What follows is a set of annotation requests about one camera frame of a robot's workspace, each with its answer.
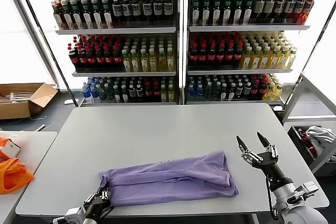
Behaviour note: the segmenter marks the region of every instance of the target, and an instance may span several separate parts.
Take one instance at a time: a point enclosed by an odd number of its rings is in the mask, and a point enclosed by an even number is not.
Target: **gray table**
[[[12,136],[12,140],[22,148],[17,156],[19,162],[26,165],[27,169],[33,174],[45,157],[56,135],[56,132],[0,131],[0,136]],[[26,186],[10,194],[0,195],[0,223],[11,222],[14,209],[25,189]]]
[[[263,173],[250,167],[237,146],[239,135],[249,148],[264,151],[256,132],[278,146],[279,166],[295,185],[317,181],[266,104],[185,106],[111,106],[74,109],[28,186],[16,213],[61,216],[98,185],[103,170],[198,157],[224,150],[239,190],[234,198],[176,201],[119,207],[113,216],[186,216],[268,211]],[[319,190],[307,201],[326,207]]]

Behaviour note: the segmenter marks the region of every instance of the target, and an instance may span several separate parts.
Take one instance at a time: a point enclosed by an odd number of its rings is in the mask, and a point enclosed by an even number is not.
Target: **metal pole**
[[[36,33],[36,31],[35,31],[35,29],[33,27],[33,24],[31,23],[31,21],[29,19],[29,16],[28,16],[28,14],[27,14],[27,12],[25,10],[25,7],[24,7],[23,3],[21,2],[21,0],[13,0],[13,1],[14,1],[14,4],[15,4],[16,8],[18,9],[21,18],[23,19],[23,22],[24,22],[24,24],[27,27],[27,30],[28,30],[28,32],[30,34],[30,37],[33,40],[33,42],[34,42],[34,44],[35,44],[38,52],[40,53],[41,58],[44,61],[44,63],[46,65],[46,67],[47,67],[47,69],[48,69],[51,77],[58,84],[56,73],[54,72],[54,70],[53,70],[53,68],[51,66],[51,62],[49,61],[47,53],[45,52],[45,50],[43,48],[43,45],[42,45],[41,41],[38,38],[38,35],[37,35],[37,33]],[[46,43],[46,45],[48,47],[48,50],[49,50],[49,52],[51,54],[51,57],[52,57],[55,65],[56,65],[56,68],[59,71],[59,73],[60,73],[60,75],[62,77],[62,80],[63,80],[65,86],[67,87],[67,90],[68,90],[68,92],[69,92],[69,94],[70,94],[70,96],[72,98],[72,101],[75,104],[75,106],[78,107],[78,103],[77,103],[77,101],[76,101],[76,99],[75,99],[72,91],[69,88],[68,82],[66,81],[66,79],[65,79],[65,77],[63,75],[63,72],[62,72],[62,70],[61,70],[61,68],[60,68],[60,66],[59,66],[59,64],[58,64],[58,62],[57,62],[57,60],[55,58],[54,53],[52,52],[52,49],[51,49],[51,47],[50,47],[50,45],[48,43],[48,40],[46,39],[46,36],[45,36],[45,34],[43,32],[43,29],[42,29],[42,27],[41,27],[41,25],[40,25],[40,23],[39,23],[39,21],[38,21],[38,19],[36,17],[34,9],[33,9],[32,5],[30,4],[29,0],[25,0],[25,1],[26,1],[27,5],[28,5],[28,8],[29,8],[29,10],[30,10],[30,12],[31,12],[31,14],[33,16],[33,19],[34,19],[34,21],[35,21],[35,23],[36,23],[36,25],[37,25],[37,27],[39,29],[39,32],[41,33],[41,36],[42,36],[44,42]]]

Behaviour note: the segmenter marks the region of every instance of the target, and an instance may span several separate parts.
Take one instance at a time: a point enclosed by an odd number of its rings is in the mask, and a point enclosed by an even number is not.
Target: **folded shirt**
[[[109,183],[111,203],[116,207],[238,195],[223,151],[111,169],[99,177],[101,186]]]

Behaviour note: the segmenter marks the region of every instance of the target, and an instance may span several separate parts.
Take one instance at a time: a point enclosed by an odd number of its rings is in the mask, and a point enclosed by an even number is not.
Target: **orange plastic bag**
[[[11,193],[34,178],[25,165],[19,164],[18,158],[12,158],[0,163],[0,194]]]

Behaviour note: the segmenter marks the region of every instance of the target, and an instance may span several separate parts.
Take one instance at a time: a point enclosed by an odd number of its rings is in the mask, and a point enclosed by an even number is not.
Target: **cardboard box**
[[[34,90],[29,101],[17,103],[0,103],[0,119],[28,118],[40,112],[55,96],[57,90],[45,83],[0,84],[0,96],[13,90]]]

